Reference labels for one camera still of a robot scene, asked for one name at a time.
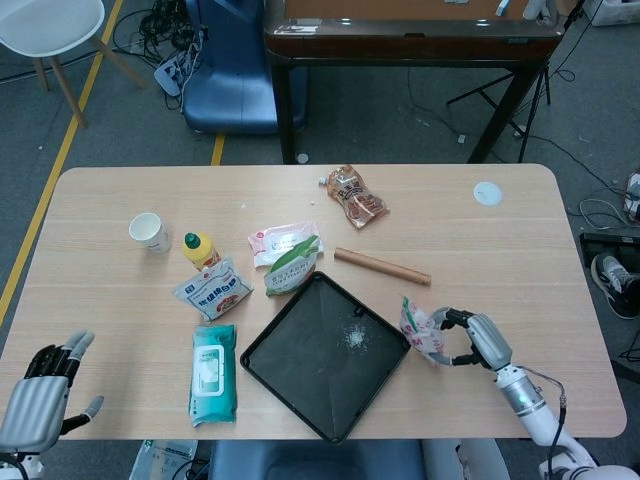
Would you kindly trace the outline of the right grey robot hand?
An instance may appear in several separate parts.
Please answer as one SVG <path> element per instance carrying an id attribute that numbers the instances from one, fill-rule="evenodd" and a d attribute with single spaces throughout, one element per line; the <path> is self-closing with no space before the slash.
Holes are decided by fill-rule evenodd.
<path id="1" fill-rule="evenodd" d="M 444 307 L 434 312 L 434 322 L 440 331 L 462 327 L 471 342 L 471 352 L 465 355 L 447 357 L 438 352 L 428 353 L 427 359 L 436 365 L 480 364 L 485 369 L 497 372 L 511 364 L 512 349 L 486 314 Z"/>

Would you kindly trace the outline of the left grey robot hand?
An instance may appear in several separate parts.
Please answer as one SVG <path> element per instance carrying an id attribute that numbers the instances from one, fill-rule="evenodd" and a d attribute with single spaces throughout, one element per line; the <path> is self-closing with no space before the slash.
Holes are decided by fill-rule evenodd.
<path id="1" fill-rule="evenodd" d="M 8 402 L 1 425 L 3 454 L 41 454 L 98 415 L 104 404 L 101 395 L 80 414 L 65 416 L 81 360 L 94 338 L 90 331 L 78 331 L 66 343 L 47 345 L 33 356 Z"/>

